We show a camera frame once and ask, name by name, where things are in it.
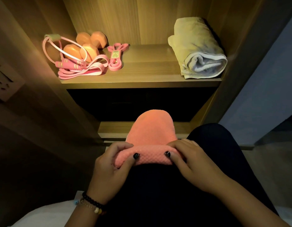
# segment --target power outlet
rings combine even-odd
[[[24,83],[24,79],[0,56],[0,99],[6,102]]]

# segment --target folded pink cloth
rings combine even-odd
[[[164,153],[166,151],[180,153],[166,144],[177,140],[171,116],[163,110],[150,110],[141,114],[133,124],[126,142],[134,147],[120,151],[114,165],[119,168],[123,162],[134,153],[140,157],[136,165],[159,163],[171,165],[172,162]]]

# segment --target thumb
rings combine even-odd
[[[165,155],[171,159],[171,161],[174,162],[174,164],[178,167],[181,174],[188,178],[189,175],[192,173],[191,169],[187,166],[187,164],[184,162],[184,160],[180,157],[179,154],[174,152],[166,151]]]
[[[139,158],[139,156],[139,153],[135,153],[133,156],[128,157],[121,168],[117,171],[117,174],[127,177],[131,167],[135,164],[135,161]]]

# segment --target person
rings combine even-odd
[[[187,139],[167,145],[172,166],[134,166],[138,153],[119,168],[115,154],[131,148],[114,142],[96,159],[87,195],[105,205],[77,206],[65,227],[93,226],[289,226],[277,214],[240,147],[219,124],[194,129]]]

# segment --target black nail polish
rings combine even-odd
[[[140,156],[140,154],[139,153],[135,153],[134,155],[133,155],[133,158],[135,159],[135,160],[137,160],[137,158]]]
[[[170,158],[170,152],[169,152],[169,151],[166,151],[166,152],[164,153],[164,155],[166,155],[168,158]]]

